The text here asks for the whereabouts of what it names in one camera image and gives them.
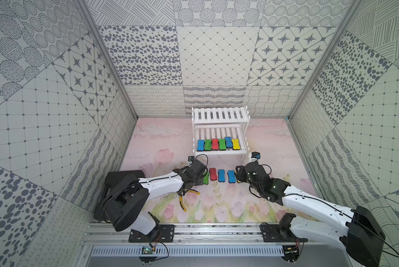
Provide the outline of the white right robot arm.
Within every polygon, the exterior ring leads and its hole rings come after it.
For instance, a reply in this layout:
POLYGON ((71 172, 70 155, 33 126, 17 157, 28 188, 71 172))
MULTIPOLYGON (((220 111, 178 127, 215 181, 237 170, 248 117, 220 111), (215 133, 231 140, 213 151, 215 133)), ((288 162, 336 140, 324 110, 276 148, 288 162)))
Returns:
POLYGON ((271 178, 257 161, 237 166, 236 179, 256 190, 260 198, 314 218, 296 219, 295 214, 286 213, 279 226, 294 236, 345 250, 365 267, 380 265, 386 236, 370 210, 362 206, 351 209, 314 197, 285 180, 271 178))

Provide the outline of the blue eraser shelf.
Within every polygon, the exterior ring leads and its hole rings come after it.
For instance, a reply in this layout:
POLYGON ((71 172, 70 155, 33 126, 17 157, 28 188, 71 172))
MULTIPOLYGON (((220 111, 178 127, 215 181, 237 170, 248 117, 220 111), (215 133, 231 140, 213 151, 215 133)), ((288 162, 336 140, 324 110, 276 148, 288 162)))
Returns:
POLYGON ((223 170, 223 169, 219 169, 218 170, 218 181, 219 182, 225 182, 226 181, 225 174, 226 174, 225 170, 223 170))
POLYGON ((234 183, 237 182, 235 171, 228 170, 227 171, 227 175, 228 175, 228 182, 229 183, 234 184, 234 183))
POLYGON ((233 149, 233 142, 231 137, 229 136, 225 137, 225 143, 227 149, 233 149))
POLYGON ((197 151, 204 151, 204 150, 205 150, 205 141, 204 140, 198 140, 197 151))

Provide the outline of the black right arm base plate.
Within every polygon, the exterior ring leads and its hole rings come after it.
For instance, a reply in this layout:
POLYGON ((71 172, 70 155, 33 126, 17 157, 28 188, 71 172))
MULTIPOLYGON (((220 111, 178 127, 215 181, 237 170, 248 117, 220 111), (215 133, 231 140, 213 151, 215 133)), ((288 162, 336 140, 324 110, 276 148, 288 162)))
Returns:
POLYGON ((265 243, 307 243, 308 239, 298 238, 287 228, 281 228, 277 224, 262 223, 259 226, 265 243))

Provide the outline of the green eraser top shelf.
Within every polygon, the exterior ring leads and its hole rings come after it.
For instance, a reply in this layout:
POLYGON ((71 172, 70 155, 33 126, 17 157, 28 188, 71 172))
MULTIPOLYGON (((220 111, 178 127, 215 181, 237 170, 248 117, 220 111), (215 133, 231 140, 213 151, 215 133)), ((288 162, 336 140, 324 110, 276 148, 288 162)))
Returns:
POLYGON ((207 172, 203 178, 203 184, 208 185, 209 184, 209 172, 207 172))

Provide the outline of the red eraser top shelf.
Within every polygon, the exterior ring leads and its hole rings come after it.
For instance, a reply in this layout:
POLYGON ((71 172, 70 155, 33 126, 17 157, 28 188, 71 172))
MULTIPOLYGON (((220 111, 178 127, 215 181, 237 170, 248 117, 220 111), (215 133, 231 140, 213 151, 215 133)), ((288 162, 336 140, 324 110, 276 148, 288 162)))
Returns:
POLYGON ((211 181, 218 180, 217 170, 215 168, 210 168, 209 169, 209 176, 210 176, 210 180, 211 181))

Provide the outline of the yellow eraser shelf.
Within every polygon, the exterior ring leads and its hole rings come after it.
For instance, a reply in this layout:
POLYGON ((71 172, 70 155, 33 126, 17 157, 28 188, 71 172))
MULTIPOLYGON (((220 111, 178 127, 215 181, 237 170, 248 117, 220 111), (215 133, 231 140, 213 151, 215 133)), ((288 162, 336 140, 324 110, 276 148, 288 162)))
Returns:
POLYGON ((241 146, 238 139, 232 139, 232 149, 233 150, 240 150, 241 146))

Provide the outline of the yellow handled pliers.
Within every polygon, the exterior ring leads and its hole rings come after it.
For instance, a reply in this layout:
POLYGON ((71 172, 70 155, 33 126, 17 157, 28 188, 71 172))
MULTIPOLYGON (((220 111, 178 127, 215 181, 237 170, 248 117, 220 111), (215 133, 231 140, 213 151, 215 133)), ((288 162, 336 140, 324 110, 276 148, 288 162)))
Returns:
POLYGON ((185 196, 180 196, 179 203, 183 211, 187 211, 186 204, 188 204, 188 206, 196 205, 196 203, 199 202, 199 196, 200 192, 193 189, 189 190, 185 196))

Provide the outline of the white slatted two-tier shelf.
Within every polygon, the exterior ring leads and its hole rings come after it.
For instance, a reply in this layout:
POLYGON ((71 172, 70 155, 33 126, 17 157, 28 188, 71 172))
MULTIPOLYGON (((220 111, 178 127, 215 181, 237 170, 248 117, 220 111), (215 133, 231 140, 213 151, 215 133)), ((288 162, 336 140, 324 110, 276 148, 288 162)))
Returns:
POLYGON ((241 161, 245 160, 249 153, 246 133, 250 119, 247 106, 193 108, 193 154, 195 156, 200 154, 207 156, 239 156, 241 161), (197 151, 198 140, 219 140, 227 136, 232 139, 238 139, 241 149, 197 151))

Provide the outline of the red eraser shelf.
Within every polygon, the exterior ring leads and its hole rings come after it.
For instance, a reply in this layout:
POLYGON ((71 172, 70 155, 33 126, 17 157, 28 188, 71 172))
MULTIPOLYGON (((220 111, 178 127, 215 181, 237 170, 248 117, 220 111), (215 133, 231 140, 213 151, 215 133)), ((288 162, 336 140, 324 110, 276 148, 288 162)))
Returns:
POLYGON ((212 151, 219 150, 219 140, 218 139, 212 139, 211 148, 212 148, 212 151))
POLYGON ((210 168, 209 169, 209 176, 210 176, 210 180, 211 181, 218 180, 217 170, 215 168, 210 168))

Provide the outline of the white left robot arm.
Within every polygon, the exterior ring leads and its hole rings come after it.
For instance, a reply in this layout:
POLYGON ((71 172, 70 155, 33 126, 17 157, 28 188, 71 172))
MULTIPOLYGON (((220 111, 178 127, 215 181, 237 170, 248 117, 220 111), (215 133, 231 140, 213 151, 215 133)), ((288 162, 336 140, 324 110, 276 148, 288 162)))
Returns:
POLYGON ((206 164, 194 159, 187 166, 155 178, 137 178, 128 174, 101 201, 103 220, 112 224, 117 232, 129 228, 157 239, 161 231, 159 220, 150 212, 142 212, 145 203, 172 193, 177 194, 182 203, 187 193, 197 192, 193 187, 203 185, 207 171, 206 164))

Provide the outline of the green eraser shelf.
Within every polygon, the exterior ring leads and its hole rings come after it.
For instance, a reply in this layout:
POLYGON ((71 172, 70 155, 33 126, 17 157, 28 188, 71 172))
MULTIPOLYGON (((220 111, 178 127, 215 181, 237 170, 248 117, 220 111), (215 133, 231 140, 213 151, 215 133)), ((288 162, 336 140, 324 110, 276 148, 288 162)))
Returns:
POLYGON ((209 172, 207 172, 203 178, 203 184, 208 185, 209 184, 209 172))
POLYGON ((212 140, 211 139, 205 140, 204 150, 205 151, 211 151, 212 150, 212 140))
POLYGON ((219 144, 219 150, 220 151, 226 151, 227 150, 226 140, 225 139, 219 139, 218 140, 218 144, 219 144))

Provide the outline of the blue eraser top shelf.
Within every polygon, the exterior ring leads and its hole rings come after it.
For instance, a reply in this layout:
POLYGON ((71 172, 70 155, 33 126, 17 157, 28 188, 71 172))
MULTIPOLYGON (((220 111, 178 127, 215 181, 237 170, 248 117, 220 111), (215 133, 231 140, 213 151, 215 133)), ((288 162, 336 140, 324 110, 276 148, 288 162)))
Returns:
POLYGON ((234 184, 234 183, 237 182, 235 171, 228 170, 227 171, 227 175, 228 175, 228 182, 229 183, 234 184))
POLYGON ((223 169, 219 169, 218 170, 218 181, 219 182, 225 182, 226 181, 225 174, 226 174, 225 170, 223 170, 223 169))

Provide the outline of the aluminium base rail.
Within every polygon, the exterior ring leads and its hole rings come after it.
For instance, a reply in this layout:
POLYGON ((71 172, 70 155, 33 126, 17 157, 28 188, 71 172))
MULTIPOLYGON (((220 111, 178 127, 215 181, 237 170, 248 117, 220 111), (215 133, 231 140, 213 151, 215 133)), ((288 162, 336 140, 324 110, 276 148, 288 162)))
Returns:
POLYGON ((84 257, 135 257, 151 263, 169 257, 278 257, 296 261, 307 243, 265 243, 259 223, 174 224, 172 243, 130 243, 131 229, 116 232, 110 224, 91 223, 81 240, 84 257))

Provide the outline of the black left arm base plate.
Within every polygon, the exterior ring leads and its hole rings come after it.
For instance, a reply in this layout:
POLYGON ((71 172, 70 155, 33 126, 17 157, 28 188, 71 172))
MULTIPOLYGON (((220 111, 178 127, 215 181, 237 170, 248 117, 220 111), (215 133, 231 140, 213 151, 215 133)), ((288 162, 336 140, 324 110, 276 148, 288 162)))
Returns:
POLYGON ((131 230, 130 243, 172 243, 174 239, 175 225, 163 224, 156 226, 149 234, 131 230))

